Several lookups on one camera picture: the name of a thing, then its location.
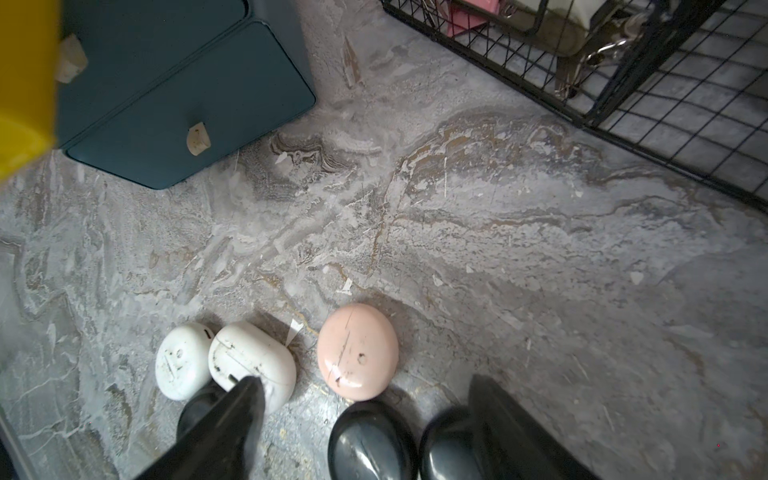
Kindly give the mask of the teal drawer cabinet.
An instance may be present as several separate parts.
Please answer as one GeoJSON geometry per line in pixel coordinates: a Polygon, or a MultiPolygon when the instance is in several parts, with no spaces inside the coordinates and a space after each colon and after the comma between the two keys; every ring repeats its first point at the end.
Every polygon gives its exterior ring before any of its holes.
{"type": "Polygon", "coordinates": [[[87,66],[57,88],[56,148],[66,155],[66,148],[253,23],[270,29],[316,103],[299,16],[290,1],[65,2],[62,32],[79,41],[87,66]]]}

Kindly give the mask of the pink earphone case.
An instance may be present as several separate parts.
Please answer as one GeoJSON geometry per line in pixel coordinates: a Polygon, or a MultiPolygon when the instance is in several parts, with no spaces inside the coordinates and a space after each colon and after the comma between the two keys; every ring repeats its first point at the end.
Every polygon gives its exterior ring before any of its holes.
{"type": "Polygon", "coordinates": [[[373,399],[384,392],[397,369],[395,329],[370,305],[345,305],[324,322],[317,361],[324,381],[335,393],[355,402],[373,399]]]}

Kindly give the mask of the yellow drawer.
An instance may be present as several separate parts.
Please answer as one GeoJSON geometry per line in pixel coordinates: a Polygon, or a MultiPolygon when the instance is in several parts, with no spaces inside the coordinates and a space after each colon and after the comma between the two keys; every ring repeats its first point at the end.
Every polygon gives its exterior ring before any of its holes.
{"type": "Polygon", "coordinates": [[[52,147],[58,1],[1,2],[1,179],[52,147]]]}

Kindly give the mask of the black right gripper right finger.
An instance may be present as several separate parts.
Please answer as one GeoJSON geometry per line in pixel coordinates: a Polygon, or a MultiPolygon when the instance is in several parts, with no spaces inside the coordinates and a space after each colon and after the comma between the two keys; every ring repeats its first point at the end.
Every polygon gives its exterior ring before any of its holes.
{"type": "Polygon", "coordinates": [[[472,377],[468,407],[484,479],[598,478],[492,378],[472,377]]]}

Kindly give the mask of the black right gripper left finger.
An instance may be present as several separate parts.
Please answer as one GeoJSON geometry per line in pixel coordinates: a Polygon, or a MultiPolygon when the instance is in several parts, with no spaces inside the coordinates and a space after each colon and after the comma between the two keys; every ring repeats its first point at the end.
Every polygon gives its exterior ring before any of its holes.
{"type": "Polygon", "coordinates": [[[246,479],[265,416],[262,381],[240,380],[141,479],[246,479]]]}

